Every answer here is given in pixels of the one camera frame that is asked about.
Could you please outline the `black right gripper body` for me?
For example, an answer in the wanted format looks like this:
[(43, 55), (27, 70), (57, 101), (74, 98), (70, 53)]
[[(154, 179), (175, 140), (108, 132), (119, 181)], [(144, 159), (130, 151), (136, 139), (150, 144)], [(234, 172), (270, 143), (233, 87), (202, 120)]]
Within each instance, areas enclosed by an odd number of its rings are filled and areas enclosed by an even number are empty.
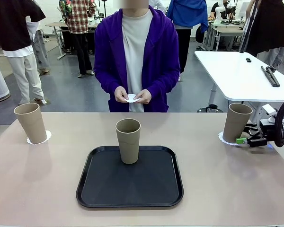
[(263, 136), (268, 141), (279, 141), (284, 142), (284, 127), (281, 126), (281, 129), (277, 131), (275, 129), (275, 124), (270, 123), (268, 120), (260, 120), (259, 126), (261, 128)]

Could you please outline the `person's left hand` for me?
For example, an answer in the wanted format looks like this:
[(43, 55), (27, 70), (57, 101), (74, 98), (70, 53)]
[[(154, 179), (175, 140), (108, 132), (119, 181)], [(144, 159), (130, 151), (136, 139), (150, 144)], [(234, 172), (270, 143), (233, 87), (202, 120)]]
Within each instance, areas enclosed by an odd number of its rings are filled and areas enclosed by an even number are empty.
[(147, 89), (142, 90), (134, 97), (134, 100), (136, 100), (135, 103), (139, 104), (148, 104), (151, 101), (151, 99), (152, 95)]

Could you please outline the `person's right hand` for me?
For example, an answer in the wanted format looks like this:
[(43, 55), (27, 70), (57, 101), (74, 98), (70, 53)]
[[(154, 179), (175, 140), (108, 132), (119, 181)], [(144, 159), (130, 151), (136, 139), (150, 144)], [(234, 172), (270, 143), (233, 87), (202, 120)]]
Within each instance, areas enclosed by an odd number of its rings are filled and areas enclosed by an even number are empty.
[(120, 103), (127, 103), (128, 94), (124, 87), (118, 86), (114, 92), (115, 100)]

